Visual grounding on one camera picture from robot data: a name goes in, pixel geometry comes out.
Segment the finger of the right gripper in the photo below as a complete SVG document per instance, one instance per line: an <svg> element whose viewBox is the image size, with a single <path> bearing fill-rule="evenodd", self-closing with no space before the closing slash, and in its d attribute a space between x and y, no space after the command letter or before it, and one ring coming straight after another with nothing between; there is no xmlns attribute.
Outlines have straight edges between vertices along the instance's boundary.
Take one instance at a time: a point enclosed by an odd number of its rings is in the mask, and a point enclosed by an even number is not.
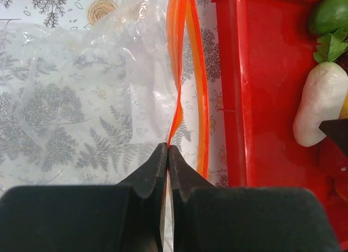
<svg viewBox="0 0 348 252"><path fill-rule="evenodd" d="M347 151L348 119L322 121L319 129L331 138L341 151Z"/></svg>

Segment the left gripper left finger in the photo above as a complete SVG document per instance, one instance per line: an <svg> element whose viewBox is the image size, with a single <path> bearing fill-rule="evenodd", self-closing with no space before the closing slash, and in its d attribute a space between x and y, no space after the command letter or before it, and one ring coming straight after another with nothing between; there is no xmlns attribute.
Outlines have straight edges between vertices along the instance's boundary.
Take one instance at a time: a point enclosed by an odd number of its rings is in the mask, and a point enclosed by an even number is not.
<svg viewBox="0 0 348 252"><path fill-rule="evenodd" d="M1 197L1 251L162 251L167 145L115 185L20 186Z"/></svg>

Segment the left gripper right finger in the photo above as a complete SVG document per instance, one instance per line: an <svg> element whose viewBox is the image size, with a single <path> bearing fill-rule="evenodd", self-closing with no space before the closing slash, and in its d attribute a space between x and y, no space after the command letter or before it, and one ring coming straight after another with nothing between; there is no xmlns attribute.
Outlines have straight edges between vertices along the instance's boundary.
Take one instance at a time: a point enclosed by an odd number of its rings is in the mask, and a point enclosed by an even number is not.
<svg viewBox="0 0 348 252"><path fill-rule="evenodd" d="M307 189L213 186L168 150L175 251L340 251Z"/></svg>

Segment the green orange mango toy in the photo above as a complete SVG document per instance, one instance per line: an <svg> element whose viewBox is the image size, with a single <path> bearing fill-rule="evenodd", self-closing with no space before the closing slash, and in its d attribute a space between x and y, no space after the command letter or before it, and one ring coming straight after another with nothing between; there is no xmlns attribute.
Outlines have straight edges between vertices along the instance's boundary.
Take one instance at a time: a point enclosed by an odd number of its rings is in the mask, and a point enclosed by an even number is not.
<svg viewBox="0 0 348 252"><path fill-rule="evenodd" d="M322 36L339 29L347 33L347 0L321 0L310 13L309 32Z"/></svg>

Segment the orange fruit toy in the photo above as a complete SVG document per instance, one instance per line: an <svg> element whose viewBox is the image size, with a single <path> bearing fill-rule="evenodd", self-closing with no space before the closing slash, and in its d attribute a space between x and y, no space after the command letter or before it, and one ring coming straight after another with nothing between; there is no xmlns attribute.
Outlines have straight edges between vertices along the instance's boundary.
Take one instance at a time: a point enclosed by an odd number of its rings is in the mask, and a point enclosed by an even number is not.
<svg viewBox="0 0 348 252"><path fill-rule="evenodd" d="M345 98L343 106L341 108L339 119L347 119L348 118L348 95Z"/></svg>

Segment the red apple toy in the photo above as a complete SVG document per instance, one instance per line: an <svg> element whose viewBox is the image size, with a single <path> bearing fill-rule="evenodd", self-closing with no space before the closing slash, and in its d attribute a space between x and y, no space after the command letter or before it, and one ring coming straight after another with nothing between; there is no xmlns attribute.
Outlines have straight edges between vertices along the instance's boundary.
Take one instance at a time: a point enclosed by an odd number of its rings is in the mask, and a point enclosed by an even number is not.
<svg viewBox="0 0 348 252"><path fill-rule="evenodd" d="M329 138L320 144L319 167L333 179L347 183L347 157Z"/></svg>

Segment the clear zip top bag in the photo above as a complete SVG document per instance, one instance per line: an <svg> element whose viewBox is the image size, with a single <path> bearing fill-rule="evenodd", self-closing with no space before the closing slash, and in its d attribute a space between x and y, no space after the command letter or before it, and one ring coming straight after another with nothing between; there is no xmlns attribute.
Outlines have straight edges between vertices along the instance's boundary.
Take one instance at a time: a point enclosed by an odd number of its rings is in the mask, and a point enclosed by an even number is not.
<svg viewBox="0 0 348 252"><path fill-rule="evenodd" d="M1 197L20 186L115 185L165 143L209 160L209 102L195 0L96 0L84 30L64 0L39 26L1 21ZM191 124L184 108L192 106Z"/></svg>

